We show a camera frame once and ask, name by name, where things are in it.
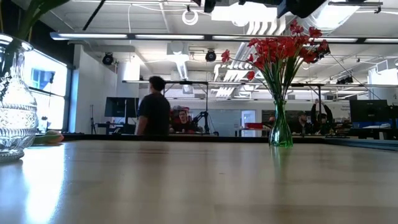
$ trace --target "wooden table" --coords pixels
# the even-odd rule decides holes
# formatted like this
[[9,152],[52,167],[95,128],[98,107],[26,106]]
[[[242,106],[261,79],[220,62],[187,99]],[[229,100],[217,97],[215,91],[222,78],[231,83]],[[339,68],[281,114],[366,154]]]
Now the wooden table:
[[0,223],[397,223],[398,154],[76,141],[0,165]]

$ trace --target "person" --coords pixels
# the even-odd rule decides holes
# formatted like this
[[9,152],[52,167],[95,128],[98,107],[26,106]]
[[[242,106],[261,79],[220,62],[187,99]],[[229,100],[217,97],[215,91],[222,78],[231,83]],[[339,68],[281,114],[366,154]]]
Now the person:
[[304,111],[298,112],[297,121],[290,124],[292,134],[311,134],[311,125],[307,123],[307,115]]
[[166,136],[169,134],[170,103],[161,93],[166,82],[163,78],[149,78],[150,94],[142,99],[136,134],[145,136]]
[[265,126],[266,130],[270,131],[272,129],[273,125],[274,125],[274,122],[275,122],[275,116],[271,115],[268,118],[268,121],[267,122],[263,122],[262,125]]
[[333,123],[333,115],[329,107],[323,101],[321,101],[321,104],[323,105],[326,114],[322,113],[321,115],[317,115],[317,104],[319,104],[318,99],[315,100],[311,109],[311,123],[313,126],[313,133],[321,135],[329,134]]
[[178,117],[180,118],[180,122],[172,126],[170,129],[171,133],[188,133],[196,131],[195,125],[188,120],[188,112],[186,110],[180,110]]

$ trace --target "white column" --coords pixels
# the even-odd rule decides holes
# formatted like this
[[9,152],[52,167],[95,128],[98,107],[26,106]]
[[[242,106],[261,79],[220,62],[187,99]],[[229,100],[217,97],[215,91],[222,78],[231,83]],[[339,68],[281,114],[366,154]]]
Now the white column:
[[[398,85],[397,69],[392,68],[377,72],[376,68],[368,71],[368,83],[372,85]],[[387,100],[388,105],[398,105],[398,88],[371,88],[370,100]]]
[[123,62],[118,65],[118,84],[116,86],[117,97],[139,97],[139,84],[123,83],[123,80],[139,80],[139,62]]

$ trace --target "computer monitor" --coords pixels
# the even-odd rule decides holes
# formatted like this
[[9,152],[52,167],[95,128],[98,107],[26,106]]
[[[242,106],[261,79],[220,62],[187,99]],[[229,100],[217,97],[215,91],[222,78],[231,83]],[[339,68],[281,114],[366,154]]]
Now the computer monitor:
[[387,100],[350,100],[351,122],[386,122],[390,120]]
[[138,103],[139,98],[107,97],[105,116],[117,118],[136,118]]

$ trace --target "green glass vase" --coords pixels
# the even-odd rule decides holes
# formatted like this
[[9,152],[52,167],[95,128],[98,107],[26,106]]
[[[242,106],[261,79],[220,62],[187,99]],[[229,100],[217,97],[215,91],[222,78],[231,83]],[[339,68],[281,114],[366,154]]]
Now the green glass vase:
[[293,137],[287,124],[284,100],[275,100],[275,122],[269,136],[269,145],[278,147],[292,147]]

